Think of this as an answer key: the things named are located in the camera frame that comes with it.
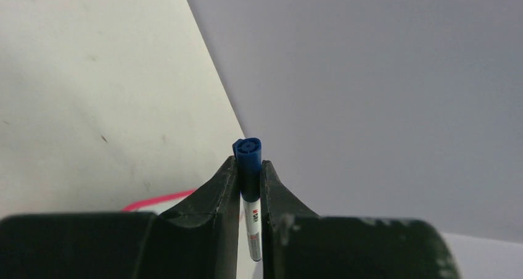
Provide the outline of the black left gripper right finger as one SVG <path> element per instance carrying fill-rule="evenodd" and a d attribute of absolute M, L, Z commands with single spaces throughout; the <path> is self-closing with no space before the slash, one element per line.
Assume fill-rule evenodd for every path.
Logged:
<path fill-rule="evenodd" d="M 261 170 L 265 278 L 460 278 L 443 236 L 429 223 L 391 217 L 328 217 Z"/>

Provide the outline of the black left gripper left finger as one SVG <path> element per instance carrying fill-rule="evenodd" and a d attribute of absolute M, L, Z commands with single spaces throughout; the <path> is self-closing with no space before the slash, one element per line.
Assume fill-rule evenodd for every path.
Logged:
<path fill-rule="evenodd" d="M 235 278 L 235 158 L 162 214 L 84 212 L 1 220 L 2 278 Z"/>

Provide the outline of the white blue whiteboard marker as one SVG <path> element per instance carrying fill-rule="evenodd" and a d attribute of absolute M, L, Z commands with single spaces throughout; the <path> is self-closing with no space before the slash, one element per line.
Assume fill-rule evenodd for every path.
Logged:
<path fill-rule="evenodd" d="M 249 247 L 250 258 L 258 262 L 262 260 L 262 217 L 261 202 L 248 202 L 243 200 L 244 217 L 247 235 L 247 244 Z"/>

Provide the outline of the pink framed whiteboard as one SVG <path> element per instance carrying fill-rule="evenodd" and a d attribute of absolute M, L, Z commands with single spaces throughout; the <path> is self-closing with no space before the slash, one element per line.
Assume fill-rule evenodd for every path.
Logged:
<path fill-rule="evenodd" d="M 195 189 L 181 191 L 175 194 L 158 196 L 151 199 L 140 200 L 124 207 L 122 211 L 148 211 L 161 214 L 169 208 L 177 205 L 192 194 Z M 238 225 L 238 247 L 237 247 L 237 271 L 236 278 L 253 278 L 257 263 L 250 258 L 249 247 L 246 239 L 246 227 L 244 221 L 244 206 L 240 198 L 239 225 Z"/>

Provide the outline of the blue marker cap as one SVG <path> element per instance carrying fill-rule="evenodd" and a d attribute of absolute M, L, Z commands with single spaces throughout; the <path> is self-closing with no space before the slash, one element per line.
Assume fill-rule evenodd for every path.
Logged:
<path fill-rule="evenodd" d="M 237 176 L 244 201 L 260 199 L 260 173 L 262 170 L 262 144 L 258 138 L 238 139 L 233 144 Z"/>

